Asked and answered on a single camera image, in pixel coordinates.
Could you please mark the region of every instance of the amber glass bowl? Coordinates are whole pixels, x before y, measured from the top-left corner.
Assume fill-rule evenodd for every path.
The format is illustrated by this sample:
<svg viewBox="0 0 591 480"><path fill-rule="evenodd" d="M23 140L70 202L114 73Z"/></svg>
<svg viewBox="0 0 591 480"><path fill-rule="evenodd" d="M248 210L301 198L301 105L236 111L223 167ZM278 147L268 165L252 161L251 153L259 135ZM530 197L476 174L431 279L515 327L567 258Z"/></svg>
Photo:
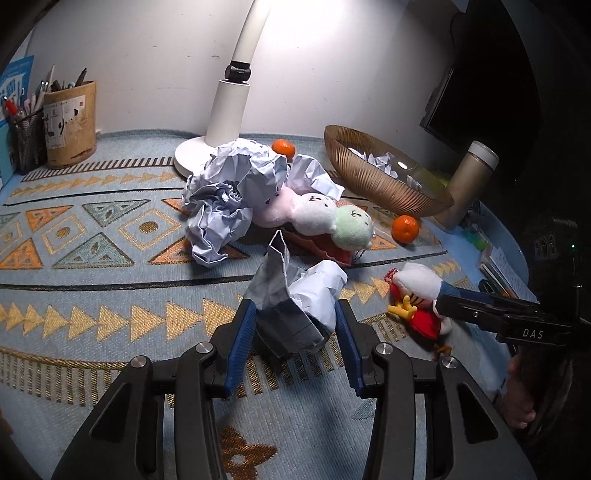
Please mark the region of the amber glass bowl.
<svg viewBox="0 0 591 480"><path fill-rule="evenodd" d="M381 208L415 218L437 215L453 205L443 184L426 168L392 145L352 128L329 125L324 129L324 145L336 172L349 190ZM380 157L394 155L395 179L349 150Z"/></svg>

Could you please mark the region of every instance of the human hand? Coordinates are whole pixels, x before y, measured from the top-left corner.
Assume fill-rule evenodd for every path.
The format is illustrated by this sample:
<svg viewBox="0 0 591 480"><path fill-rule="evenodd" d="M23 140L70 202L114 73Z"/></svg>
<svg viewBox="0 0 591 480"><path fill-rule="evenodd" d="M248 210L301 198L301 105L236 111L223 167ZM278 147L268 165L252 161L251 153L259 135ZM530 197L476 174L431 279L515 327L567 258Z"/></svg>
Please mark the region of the human hand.
<svg viewBox="0 0 591 480"><path fill-rule="evenodd" d="M495 407L507 425L512 429L524 429L534 420L534 400L519 379L521 355L515 355L507 365L509 378L506 381L506 394L499 396Z"/></svg>

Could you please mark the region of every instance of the thermos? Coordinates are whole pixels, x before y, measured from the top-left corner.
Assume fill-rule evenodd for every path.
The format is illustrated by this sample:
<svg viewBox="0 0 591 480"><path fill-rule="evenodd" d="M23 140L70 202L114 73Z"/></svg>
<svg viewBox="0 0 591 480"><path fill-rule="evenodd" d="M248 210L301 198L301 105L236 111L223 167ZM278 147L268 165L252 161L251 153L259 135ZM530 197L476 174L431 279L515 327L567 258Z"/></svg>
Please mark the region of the thermos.
<svg viewBox="0 0 591 480"><path fill-rule="evenodd" d="M480 142L472 142L462 163L447 185L454 204L445 212L435 216L435 220L444 230L453 230L462 220L468 208L484 190L498 163L499 157L490 148Z"/></svg>

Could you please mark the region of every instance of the pink plush toy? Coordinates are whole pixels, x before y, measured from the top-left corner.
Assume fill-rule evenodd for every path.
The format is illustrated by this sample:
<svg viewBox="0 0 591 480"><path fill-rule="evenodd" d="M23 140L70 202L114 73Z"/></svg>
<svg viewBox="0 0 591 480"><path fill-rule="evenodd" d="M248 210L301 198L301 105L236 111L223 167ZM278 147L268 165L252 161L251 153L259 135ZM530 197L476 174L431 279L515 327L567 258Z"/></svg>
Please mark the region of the pink plush toy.
<svg viewBox="0 0 591 480"><path fill-rule="evenodd" d="M333 233L336 228L336 204L320 193L298 195L284 186L268 200L268 206L255 210L252 221L263 228L276 228L291 222L302 235Z"/></svg>
<svg viewBox="0 0 591 480"><path fill-rule="evenodd" d="M252 212L252 221L263 228L277 228L290 222L299 195L283 186L275 196L267 200L267 207Z"/></svg>
<svg viewBox="0 0 591 480"><path fill-rule="evenodd" d="M298 195L283 186L262 209L254 210L252 221L263 228L276 228L291 222L305 236L328 234L342 250L369 248L374 234L371 217L353 205L337 208L335 202L321 193Z"/></svg>

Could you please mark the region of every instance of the crumpled white paper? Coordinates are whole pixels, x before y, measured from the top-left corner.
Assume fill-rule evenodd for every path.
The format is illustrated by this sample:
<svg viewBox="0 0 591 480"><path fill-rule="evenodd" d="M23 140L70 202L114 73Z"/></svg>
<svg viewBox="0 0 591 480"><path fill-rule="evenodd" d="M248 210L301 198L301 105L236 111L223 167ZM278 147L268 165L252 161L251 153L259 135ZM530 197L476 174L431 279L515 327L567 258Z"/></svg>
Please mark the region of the crumpled white paper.
<svg viewBox="0 0 591 480"><path fill-rule="evenodd" d="M227 183L212 183L193 192L185 187L183 198L184 205L193 208L186 232L191 255L199 265L211 268L228 257L219 253L221 247L246 235L252 209Z"/></svg>
<svg viewBox="0 0 591 480"><path fill-rule="evenodd" d="M183 205L191 210L186 236L195 261L210 268L223 261L227 255L219 249L246 234L252 210L266 207L285 182L297 193L318 192L335 201L344 190L313 157L297 155L288 171L284 155L253 140L239 138L218 147L183 190Z"/></svg>
<svg viewBox="0 0 591 480"><path fill-rule="evenodd" d="M244 298L256 304L261 340L282 357L322 348L335 331L335 302L346 283L346 273L330 260L308 270L290 265L277 230Z"/></svg>
<svg viewBox="0 0 591 480"><path fill-rule="evenodd" d="M287 159L271 147L238 138L217 148L217 154L205 164L199 175L191 176L191 188L229 181L247 207L264 208L265 202L283 187L287 177Z"/></svg>
<svg viewBox="0 0 591 480"><path fill-rule="evenodd" d="M374 167L379 168L386 175L390 175L393 179L398 178L398 173L396 172L396 170L392 169L392 162L394 161L394 155L392 155L390 152L387 152L382 157L374 157L370 153L369 157L368 157L365 153L361 154L357 150L355 150L354 148L349 147L349 150L351 150L351 152L353 152L358 157L363 158L370 165L373 165Z"/></svg>
<svg viewBox="0 0 591 480"><path fill-rule="evenodd" d="M321 193L338 202L345 188L332 181L320 162L308 155L296 155L287 176L287 186L298 195Z"/></svg>

